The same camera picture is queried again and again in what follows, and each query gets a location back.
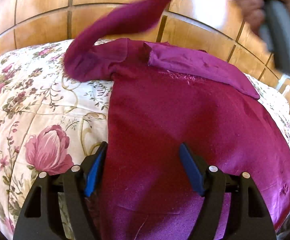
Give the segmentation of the dark red knit garment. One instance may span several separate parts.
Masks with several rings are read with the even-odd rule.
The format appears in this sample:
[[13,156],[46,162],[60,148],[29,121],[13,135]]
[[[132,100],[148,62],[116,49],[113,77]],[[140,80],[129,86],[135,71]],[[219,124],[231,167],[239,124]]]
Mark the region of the dark red knit garment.
[[210,165],[249,172],[275,229],[290,212],[290,148],[237,67],[204,51],[106,35],[151,28],[171,0],[120,7],[85,29],[65,53],[80,82],[113,81],[99,194],[102,239],[187,239],[202,198],[179,157],[186,143]]

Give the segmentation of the floral quilted bedspread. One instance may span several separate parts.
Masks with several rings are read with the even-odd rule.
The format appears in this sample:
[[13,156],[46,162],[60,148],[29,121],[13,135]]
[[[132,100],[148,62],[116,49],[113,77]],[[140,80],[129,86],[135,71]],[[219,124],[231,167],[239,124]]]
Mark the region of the floral quilted bedspread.
[[46,43],[0,56],[0,233],[7,239],[40,170],[63,172],[107,139],[113,83],[66,76],[69,45]]

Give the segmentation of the wooden wardrobe panel wall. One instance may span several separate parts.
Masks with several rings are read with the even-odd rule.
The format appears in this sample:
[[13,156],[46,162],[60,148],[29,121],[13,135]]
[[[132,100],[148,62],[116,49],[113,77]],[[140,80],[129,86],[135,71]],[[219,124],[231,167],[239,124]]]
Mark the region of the wooden wardrobe panel wall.
[[[75,38],[113,9],[135,0],[0,0],[0,55]],[[273,86],[281,74],[272,53],[230,0],[172,0],[158,25],[134,40],[197,48]]]

